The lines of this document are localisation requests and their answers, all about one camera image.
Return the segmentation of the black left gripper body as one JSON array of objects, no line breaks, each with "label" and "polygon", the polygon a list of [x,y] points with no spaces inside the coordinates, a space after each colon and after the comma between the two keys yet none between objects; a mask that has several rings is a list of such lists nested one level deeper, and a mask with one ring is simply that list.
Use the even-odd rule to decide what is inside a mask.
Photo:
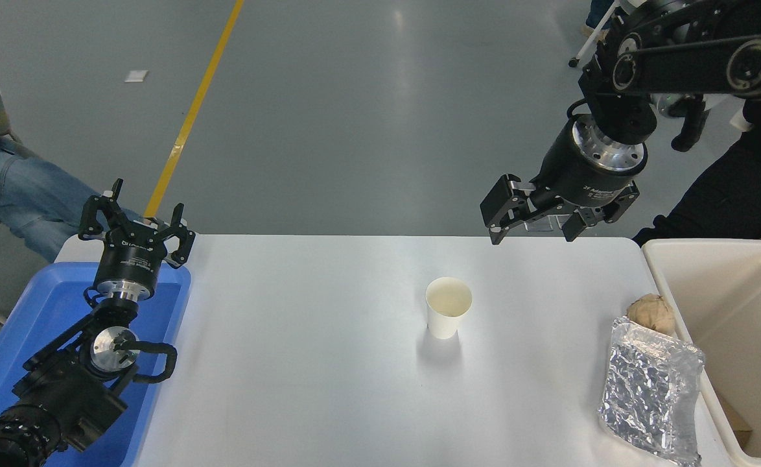
[{"label": "black left gripper body", "polygon": [[154,294],[167,255],[163,241],[154,238],[157,233],[156,228],[134,221],[111,228],[103,240],[94,289],[111,294],[124,283],[132,283],[138,294]]}]

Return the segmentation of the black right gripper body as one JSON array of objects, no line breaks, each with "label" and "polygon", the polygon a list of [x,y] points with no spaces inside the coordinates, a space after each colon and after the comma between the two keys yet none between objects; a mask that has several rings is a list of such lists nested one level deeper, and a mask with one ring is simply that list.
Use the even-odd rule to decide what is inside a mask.
[{"label": "black right gripper body", "polygon": [[567,203],[599,208],[611,203],[644,170],[644,143],[606,136],[594,119],[568,119],[534,177]]}]

